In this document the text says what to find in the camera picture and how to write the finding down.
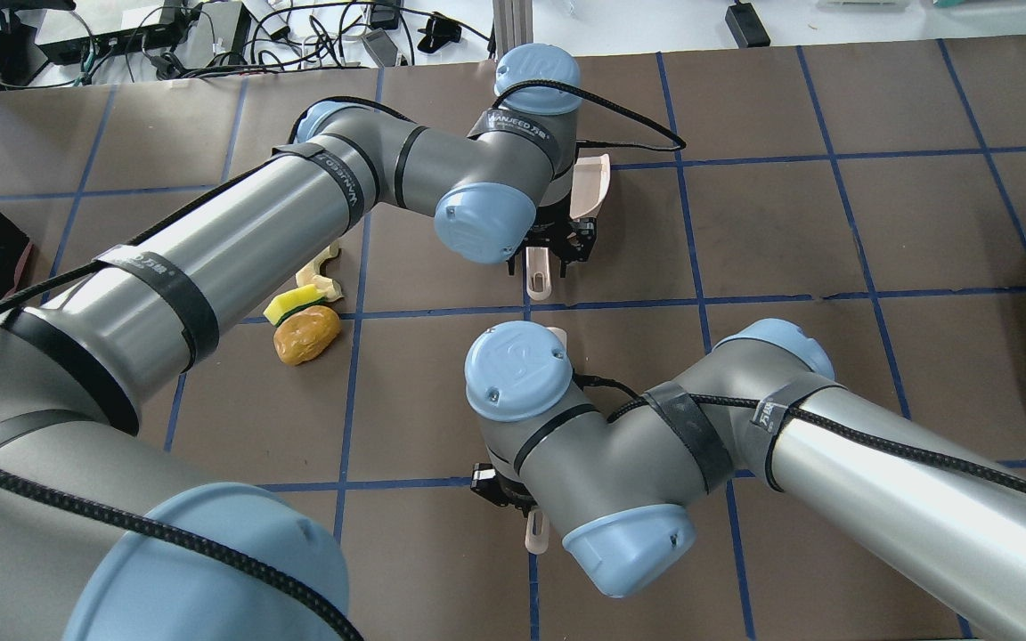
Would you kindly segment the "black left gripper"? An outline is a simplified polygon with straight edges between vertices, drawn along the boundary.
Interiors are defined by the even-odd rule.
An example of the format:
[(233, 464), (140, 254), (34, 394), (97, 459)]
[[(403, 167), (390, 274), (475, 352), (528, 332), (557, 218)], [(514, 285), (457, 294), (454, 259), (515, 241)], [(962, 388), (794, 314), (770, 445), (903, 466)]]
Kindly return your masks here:
[(536, 219), (520, 247), (506, 261), (508, 273), (517, 271), (518, 257), (528, 256), (529, 248), (545, 248), (561, 264), (559, 272), (566, 273), (570, 264), (587, 263), (590, 259), (597, 236), (597, 216), (578, 216), (573, 219), (570, 214), (562, 215), (557, 207), (538, 207)]

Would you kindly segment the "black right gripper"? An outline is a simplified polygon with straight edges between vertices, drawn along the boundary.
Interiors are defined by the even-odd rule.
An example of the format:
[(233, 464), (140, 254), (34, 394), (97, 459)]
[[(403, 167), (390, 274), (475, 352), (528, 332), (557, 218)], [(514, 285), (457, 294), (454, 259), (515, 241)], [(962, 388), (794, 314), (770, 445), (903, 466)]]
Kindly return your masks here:
[(538, 507), (528, 488), (517, 480), (509, 479), (494, 467), (494, 464), (473, 465), (469, 490), (479, 498), (497, 507), (513, 507), (522, 515), (529, 515)]

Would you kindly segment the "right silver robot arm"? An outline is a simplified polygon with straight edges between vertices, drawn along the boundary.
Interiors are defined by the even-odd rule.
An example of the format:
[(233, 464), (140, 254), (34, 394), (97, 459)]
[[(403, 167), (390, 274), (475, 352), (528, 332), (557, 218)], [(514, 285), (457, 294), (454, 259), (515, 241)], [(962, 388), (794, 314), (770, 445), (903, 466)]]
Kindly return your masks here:
[(1026, 640), (1026, 479), (852, 393), (790, 321), (721, 340), (616, 418), (530, 321), (485, 329), (464, 377), (498, 488), (606, 596), (671, 568), (696, 542), (690, 504), (748, 471), (987, 636)]

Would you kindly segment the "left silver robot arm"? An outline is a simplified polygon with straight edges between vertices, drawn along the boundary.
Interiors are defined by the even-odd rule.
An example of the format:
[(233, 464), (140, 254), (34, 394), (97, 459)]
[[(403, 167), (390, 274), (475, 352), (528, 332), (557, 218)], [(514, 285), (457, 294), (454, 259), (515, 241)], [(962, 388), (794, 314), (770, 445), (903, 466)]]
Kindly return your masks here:
[(381, 203), (513, 256), (570, 178), (581, 68), (520, 45), (495, 94), (465, 137), (319, 101), (256, 169), (0, 301), (0, 640), (358, 640), (334, 537), (140, 442), (140, 406)]

